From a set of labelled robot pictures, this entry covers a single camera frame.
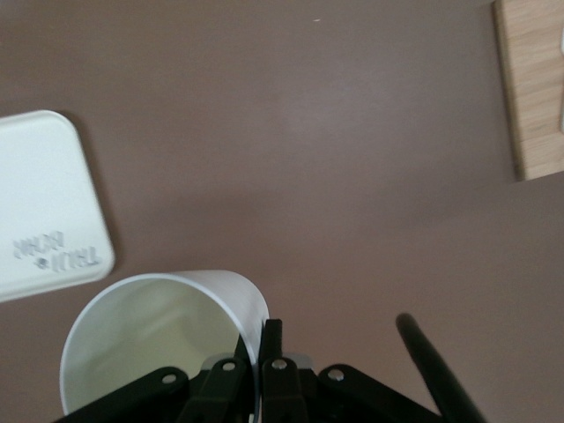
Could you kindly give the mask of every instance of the wooden board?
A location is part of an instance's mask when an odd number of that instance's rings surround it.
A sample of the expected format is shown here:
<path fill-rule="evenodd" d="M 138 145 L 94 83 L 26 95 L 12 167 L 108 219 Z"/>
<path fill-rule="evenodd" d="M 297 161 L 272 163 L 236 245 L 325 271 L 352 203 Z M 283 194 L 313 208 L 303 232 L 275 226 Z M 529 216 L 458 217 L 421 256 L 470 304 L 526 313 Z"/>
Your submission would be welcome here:
<path fill-rule="evenodd" d="M 564 0 L 498 0 L 498 25 L 519 176 L 564 170 Z"/>

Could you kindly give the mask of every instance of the wooden block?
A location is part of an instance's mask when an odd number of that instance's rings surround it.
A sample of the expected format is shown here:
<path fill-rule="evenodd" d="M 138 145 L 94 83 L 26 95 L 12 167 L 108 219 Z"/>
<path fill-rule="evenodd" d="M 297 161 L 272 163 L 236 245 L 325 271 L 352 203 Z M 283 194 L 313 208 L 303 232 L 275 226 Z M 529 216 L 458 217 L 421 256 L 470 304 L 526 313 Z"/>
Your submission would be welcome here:
<path fill-rule="evenodd" d="M 494 4 L 519 176 L 564 170 L 563 0 Z"/>

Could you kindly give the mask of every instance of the white container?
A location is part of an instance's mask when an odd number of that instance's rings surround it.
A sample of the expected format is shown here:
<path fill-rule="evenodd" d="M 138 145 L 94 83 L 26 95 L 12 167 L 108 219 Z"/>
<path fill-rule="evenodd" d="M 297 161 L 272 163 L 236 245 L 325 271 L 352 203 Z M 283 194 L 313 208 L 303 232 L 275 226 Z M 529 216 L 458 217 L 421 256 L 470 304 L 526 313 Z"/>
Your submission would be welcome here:
<path fill-rule="evenodd" d="M 231 271 L 149 273 L 117 282 L 90 301 L 70 330 L 61 360 L 63 410 L 73 412 L 164 366 L 191 379 L 208 357 L 232 353 L 240 334 L 257 389 L 267 318 L 258 289 Z"/>

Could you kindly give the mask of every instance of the white cup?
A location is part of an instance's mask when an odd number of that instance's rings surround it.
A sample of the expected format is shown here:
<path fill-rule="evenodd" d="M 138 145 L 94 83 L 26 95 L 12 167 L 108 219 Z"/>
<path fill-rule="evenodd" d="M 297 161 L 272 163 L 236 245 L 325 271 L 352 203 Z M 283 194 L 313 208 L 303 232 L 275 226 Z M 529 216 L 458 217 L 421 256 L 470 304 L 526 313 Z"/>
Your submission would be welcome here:
<path fill-rule="evenodd" d="M 234 352 L 240 335 L 257 389 L 267 318 L 258 289 L 231 271 L 148 273 L 117 282 L 88 303 L 70 330 L 61 359 L 64 413 L 160 367 L 178 367 L 191 379 L 207 358 Z"/>

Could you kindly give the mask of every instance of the black rod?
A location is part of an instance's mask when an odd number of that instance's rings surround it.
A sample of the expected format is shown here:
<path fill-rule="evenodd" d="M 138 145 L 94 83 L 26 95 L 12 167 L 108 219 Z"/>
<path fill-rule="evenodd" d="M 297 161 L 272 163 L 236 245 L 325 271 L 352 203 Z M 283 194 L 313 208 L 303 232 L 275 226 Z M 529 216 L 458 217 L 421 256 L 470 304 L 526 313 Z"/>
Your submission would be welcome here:
<path fill-rule="evenodd" d="M 409 314 L 401 314 L 396 319 L 396 326 L 445 421 L 486 423 L 415 319 Z"/>

